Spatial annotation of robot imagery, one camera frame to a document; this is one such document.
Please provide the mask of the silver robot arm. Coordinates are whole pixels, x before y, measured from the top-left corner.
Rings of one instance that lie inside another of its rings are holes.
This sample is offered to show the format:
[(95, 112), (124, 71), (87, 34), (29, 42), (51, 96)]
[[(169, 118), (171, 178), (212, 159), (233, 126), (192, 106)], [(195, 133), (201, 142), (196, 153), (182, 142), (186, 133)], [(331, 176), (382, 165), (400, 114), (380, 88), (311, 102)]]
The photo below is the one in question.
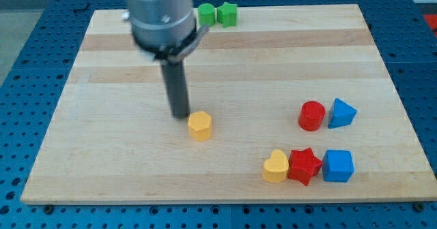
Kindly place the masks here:
[(193, 0), (125, 0), (132, 36), (153, 59), (183, 61), (208, 33), (197, 25)]

